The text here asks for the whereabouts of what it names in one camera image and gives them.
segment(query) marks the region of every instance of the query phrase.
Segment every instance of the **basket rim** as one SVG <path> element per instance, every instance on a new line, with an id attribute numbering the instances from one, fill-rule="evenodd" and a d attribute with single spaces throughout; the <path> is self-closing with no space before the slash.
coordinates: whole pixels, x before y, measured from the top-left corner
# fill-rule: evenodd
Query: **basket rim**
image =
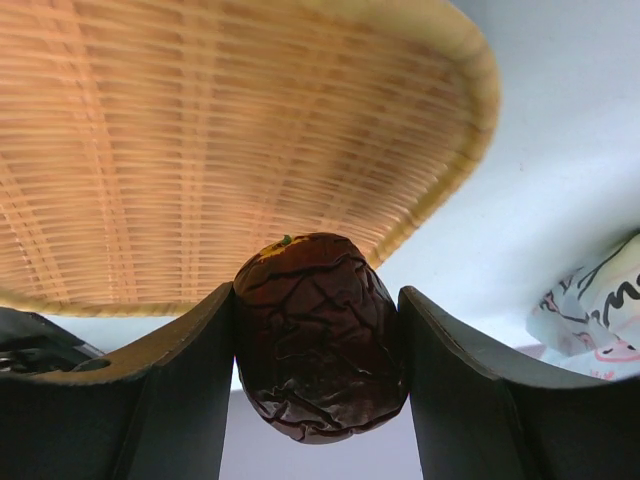
<path id="1" fill-rule="evenodd" d="M 265 7 L 262 0 L 245 5 Z M 472 105 L 468 138 L 453 164 L 475 167 L 493 139 L 501 104 L 495 56 L 480 29 L 448 0 L 271 0 L 268 8 L 301 6 L 323 15 L 368 25 L 387 35 L 423 44 L 457 67 Z M 451 169 L 436 188 L 424 193 L 367 258 L 380 266 L 471 175 L 474 168 Z M 82 304 L 30 298 L 0 288 L 0 305 L 46 315 L 71 317 L 180 316 L 196 303 Z"/>

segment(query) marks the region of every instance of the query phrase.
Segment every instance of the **printed cloth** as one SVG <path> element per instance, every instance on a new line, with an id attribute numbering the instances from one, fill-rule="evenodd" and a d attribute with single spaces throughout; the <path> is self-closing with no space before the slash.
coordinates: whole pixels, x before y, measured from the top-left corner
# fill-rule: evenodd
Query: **printed cloth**
<path id="1" fill-rule="evenodd" d="M 640 234 L 563 278 L 527 318 L 541 360 L 607 380 L 640 374 Z"/>

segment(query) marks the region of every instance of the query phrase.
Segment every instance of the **wicker basket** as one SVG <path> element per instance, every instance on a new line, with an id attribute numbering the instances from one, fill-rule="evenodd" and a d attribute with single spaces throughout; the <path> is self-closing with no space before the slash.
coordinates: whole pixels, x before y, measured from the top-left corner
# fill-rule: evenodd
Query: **wicker basket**
<path id="1" fill-rule="evenodd" d="M 441 0 L 0 2 L 0 304 L 177 315 L 284 234 L 377 266 L 483 156 L 500 84 Z"/>

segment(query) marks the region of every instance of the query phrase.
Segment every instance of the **white surface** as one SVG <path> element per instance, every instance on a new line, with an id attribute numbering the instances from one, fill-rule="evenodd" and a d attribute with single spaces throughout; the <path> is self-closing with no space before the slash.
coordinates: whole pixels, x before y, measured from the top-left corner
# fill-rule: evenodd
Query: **white surface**
<path id="1" fill-rule="evenodd" d="M 272 479 L 422 479 L 409 403 L 396 418 L 364 435 L 301 445 L 263 421 L 244 393 L 232 393 L 220 480 Z"/>
<path id="2" fill-rule="evenodd" d="M 471 180 L 379 273 L 393 295 L 414 285 L 520 346 L 532 341 L 524 316 L 543 291 L 640 226 L 640 2 L 455 3 L 485 31 L 501 66 L 499 130 Z M 106 349 L 155 326 L 70 325 Z"/>

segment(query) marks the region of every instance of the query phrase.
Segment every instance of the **wrinkled red date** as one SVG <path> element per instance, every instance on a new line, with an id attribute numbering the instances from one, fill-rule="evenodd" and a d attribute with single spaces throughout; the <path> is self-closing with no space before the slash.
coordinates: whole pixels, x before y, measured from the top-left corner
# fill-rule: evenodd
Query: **wrinkled red date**
<path id="1" fill-rule="evenodd" d="M 253 407 L 311 444 L 396 416 L 408 394 L 408 344 L 363 255 L 328 233 L 271 248 L 278 253 L 256 255 L 234 280 L 236 358 Z"/>

